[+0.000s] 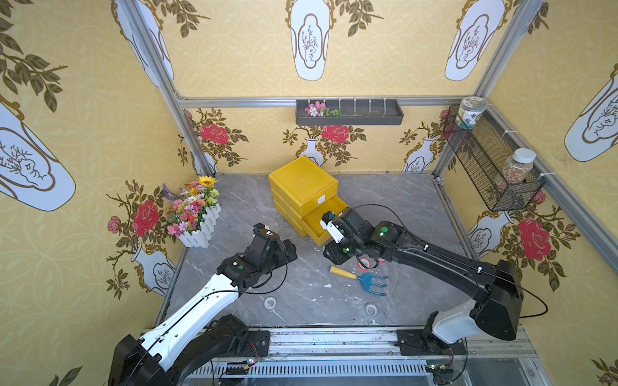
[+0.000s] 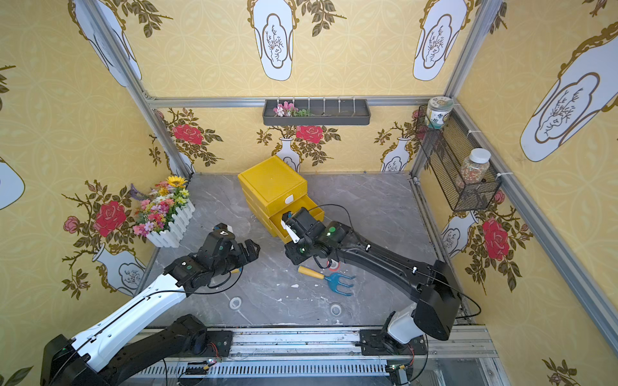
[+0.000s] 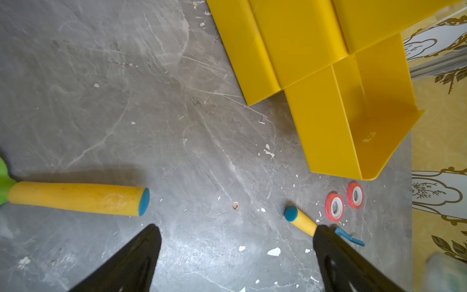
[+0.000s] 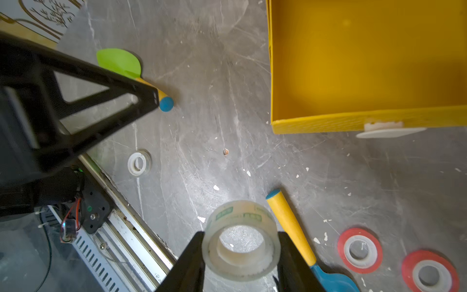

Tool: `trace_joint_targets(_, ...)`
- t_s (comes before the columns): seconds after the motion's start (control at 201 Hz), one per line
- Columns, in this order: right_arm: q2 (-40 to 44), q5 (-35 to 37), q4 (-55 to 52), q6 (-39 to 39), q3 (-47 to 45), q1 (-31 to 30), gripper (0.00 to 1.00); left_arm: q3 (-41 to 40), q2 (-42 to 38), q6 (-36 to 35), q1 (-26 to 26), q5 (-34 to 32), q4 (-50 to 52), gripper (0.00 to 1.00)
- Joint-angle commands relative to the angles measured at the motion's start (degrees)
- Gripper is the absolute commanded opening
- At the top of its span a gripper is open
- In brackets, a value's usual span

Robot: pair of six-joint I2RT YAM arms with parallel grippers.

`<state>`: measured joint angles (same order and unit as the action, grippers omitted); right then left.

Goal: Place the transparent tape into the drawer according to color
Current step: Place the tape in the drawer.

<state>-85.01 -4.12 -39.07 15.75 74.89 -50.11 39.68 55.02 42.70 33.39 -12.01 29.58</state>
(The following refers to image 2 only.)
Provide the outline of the red tape roll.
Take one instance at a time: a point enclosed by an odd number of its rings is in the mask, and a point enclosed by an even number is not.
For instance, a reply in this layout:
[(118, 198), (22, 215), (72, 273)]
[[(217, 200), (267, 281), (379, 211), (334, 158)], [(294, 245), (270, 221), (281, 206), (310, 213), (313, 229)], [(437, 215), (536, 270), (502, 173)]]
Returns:
[(332, 272), (338, 271), (339, 268), (340, 268), (340, 263), (337, 261), (331, 261), (331, 265), (328, 267), (328, 269)]

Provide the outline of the clear tape roll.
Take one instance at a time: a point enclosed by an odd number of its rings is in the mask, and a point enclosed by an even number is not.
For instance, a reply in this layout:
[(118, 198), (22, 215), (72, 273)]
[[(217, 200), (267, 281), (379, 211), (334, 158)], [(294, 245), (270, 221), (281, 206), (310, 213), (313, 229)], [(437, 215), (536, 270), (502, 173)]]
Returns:
[(229, 308), (231, 310), (239, 310), (242, 306), (242, 299), (240, 297), (234, 297), (229, 301)]
[(332, 303), (329, 307), (329, 310), (333, 316), (340, 316), (343, 312), (341, 305), (338, 303)]

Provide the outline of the yellow three-drawer cabinet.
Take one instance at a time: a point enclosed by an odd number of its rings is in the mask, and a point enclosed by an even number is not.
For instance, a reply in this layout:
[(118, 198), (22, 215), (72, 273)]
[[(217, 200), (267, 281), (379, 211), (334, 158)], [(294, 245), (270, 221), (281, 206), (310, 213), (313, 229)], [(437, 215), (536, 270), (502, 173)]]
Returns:
[(283, 214), (305, 207), (324, 220), (323, 209), (307, 194), (307, 180), (276, 156), (241, 172), (238, 179), (251, 212), (271, 236), (285, 243), (291, 238), (281, 225)]

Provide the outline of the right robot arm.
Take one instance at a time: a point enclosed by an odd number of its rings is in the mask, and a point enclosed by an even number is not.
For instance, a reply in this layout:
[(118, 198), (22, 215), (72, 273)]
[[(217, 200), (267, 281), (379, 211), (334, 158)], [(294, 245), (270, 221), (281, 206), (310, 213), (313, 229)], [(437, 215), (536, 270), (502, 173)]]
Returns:
[(398, 288), (413, 302), (386, 323), (386, 334), (392, 340), (408, 344), (422, 335), (450, 339), (463, 294), (447, 263), (437, 260), (429, 264), (404, 257), (341, 222), (325, 225), (305, 207), (284, 213), (280, 223), (291, 237), (285, 254), (294, 265), (313, 257), (349, 263)]

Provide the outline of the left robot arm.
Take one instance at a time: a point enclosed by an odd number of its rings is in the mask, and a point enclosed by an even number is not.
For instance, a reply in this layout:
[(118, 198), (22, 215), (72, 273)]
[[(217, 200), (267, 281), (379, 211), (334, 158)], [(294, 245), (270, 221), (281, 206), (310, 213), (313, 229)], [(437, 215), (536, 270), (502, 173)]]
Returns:
[(204, 288), (219, 275), (241, 270), (258, 259), (260, 247), (236, 240), (217, 225), (196, 253), (179, 257), (142, 292), (107, 318), (71, 339), (58, 335), (43, 350), (42, 385), (119, 385), (149, 366), (181, 353), (213, 348), (208, 328), (184, 315), (140, 341), (135, 336), (160, 315)]

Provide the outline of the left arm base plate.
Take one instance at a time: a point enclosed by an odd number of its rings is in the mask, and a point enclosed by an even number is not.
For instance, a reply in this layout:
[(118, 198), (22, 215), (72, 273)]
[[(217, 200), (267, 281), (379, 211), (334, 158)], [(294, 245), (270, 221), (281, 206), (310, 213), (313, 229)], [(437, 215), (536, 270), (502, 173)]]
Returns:
[(233, 343), (230, 330), (206, 331), (194, 339), (189, 348), (173, 353), (168, 358), (227, 358)]

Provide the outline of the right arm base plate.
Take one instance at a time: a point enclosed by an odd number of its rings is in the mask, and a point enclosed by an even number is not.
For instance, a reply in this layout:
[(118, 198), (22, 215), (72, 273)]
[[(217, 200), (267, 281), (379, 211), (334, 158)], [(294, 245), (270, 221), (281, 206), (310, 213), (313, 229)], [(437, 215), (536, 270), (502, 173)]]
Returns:
[(428, 353), (426, 339), (423, 336), (412, 339), (408, 344), (401, 344), (386, 332), (369, 329), (359, 331), (359, 342), (362, 355), (426, 355)]

